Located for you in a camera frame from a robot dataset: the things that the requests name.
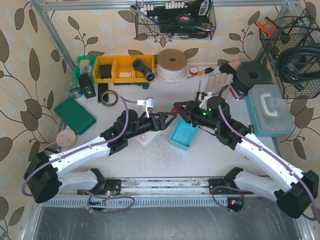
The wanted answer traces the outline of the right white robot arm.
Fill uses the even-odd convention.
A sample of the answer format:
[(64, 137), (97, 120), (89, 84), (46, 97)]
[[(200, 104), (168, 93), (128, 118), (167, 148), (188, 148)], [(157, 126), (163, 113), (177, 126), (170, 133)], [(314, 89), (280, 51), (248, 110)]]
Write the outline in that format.
[(256, 176), (235, 167), (230, 171), (233, 176), (227, 180), (236, 186), (236, 191), (267, 198), (291, 218), (318, 219), (316, 198), (320, 178), (314, 171), (303, 171), (266, 147), (247, 126), (231, 117), (230, 106), (221, 96), (210, 97), (206, 108), (201, 105), (199, 100), (173, 104), (186, 123), (213, 130), (220, 143), (248, 157), (269, 176)]

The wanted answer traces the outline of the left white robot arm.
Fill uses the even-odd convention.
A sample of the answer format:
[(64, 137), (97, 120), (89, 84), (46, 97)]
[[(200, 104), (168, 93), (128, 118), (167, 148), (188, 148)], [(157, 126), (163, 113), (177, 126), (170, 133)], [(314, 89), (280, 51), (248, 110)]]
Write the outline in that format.
[(33, 197), (38, 204), (62, 192), (86, 190), (97, 194), (104, 185), (102, 173), (97, 168), (84, 172), (75, 172), (75, 169), (120, 152), (131, 138), (166, 130), (176, 117), (172, 112), (139, 116), (135, 110), (124, 110), (110, 128), (85, 144), (50, 155), (40, 151), (24, 173), (22, 193)]

